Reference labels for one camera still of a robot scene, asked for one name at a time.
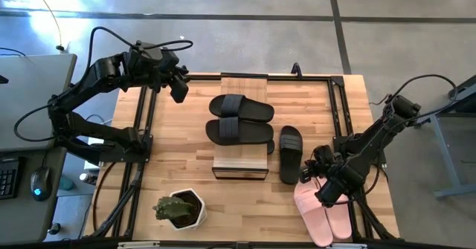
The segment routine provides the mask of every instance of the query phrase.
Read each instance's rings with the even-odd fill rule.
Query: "concrete floor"
[[[177,53],[193,71],[287,73],[299,62],[308,74],[343,74],[330,0],[47,0],[53,10],[73,11],[60,18],[63,43],[78,55],[74,81],[86,64],[90,30],[98,25],[134,41],[163,42],[183,36],[195,42]],[[476,16],[476,0],[338,0],[343,17],[384,17],[381,23],[344,22],[343,36],[352,74],[364,75],[370,101],[395,91],[408,78],[419,74],[445,74],[457,84],[475,74],[476,24],[442,23],[445,18]],[[54,54],[57,30],[41,0],[1,0],[1,46],[26,54]],[[11,16],[31,11],[29,16]],[[122,19],[103,19],[113,13]],[[155,15],[179,14],[179,19],[150,19]],[[265,20],[270,17],[229,17],[226,20],[188,15],[287,15],[305,16]],[[409,18],[395,23],[392,18]],[[428,18],[431,23],[411,23]],[[93,59],[125,50],[112,37],[99,33]],[[403,94],[428,111],[446,101],[449,87],[438,80],[408,86]],[[109,119],[117,92],[101,94],[78,109],[83,116],[96,113]],[[382,107],[372,106],[374,118]],[[449,186],[442,156],[430,127],[409,129],[385,150],[390,192],[400,234],[412,242],[476,247],[476,195],[437,201],[433,191]],[[473,166],[467,168],[474,174]],[[66,205],[87,207],[74,197]],[[68,217],[62,224],[81,220]]]

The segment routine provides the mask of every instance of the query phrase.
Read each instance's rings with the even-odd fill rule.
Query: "potted plant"
[[[175,230],[196,229],[207,217],[205,202],[193,189],[170,193],[153,209],[158,220],[169,220]]]

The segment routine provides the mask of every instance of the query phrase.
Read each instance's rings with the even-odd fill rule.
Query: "black mouse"
[[[51,195],[51,170],[50,167],[42,166],[33,173],[30,178],[31,195],[35,201],[44,201]]]

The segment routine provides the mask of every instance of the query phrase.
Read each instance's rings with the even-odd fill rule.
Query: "pink sandal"
[[[324,207],[314,195],[317,191],[315,178],[305,184],[298,182],[295,187],[295,202],[312,241],[317,246],[326,247],[332,243],[332,231]]]
[[[319,188],[326,183],[327,179],[318,178]],[[337,201],[348,201],[348,197],[344,194],[339,197]],[[330,229],[337,239],[347,239],[352,235],[352,228],[350,227],[350,217],[347,205],[339,204],[331,208],[326,208],[327,220],[329,221]]]

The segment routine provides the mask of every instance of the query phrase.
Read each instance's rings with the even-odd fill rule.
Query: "keyboard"
[[[22,159],[19,157],[0,159],[0,200],[16,197],[21,163]]]

